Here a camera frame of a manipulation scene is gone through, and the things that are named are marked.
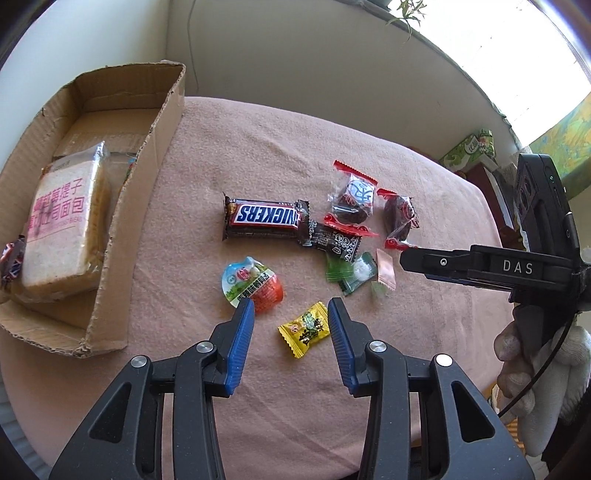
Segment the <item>white-gloved right hand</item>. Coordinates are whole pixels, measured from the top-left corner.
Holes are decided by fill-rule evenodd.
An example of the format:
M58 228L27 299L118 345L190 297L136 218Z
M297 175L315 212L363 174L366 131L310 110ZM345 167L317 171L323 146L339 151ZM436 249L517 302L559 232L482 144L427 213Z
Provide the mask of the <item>white-gloved right hand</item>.
M575 414L590 384L590 334L578 325L565 339L557 332L537 353L523 352L516 324L510 323L495 339L494 350L503 362L497 379L498 405L505 408L546 366L544 373L525 395L502 417L517 419L519 438L528 455L536 457L548 446L560 421L567 424Z

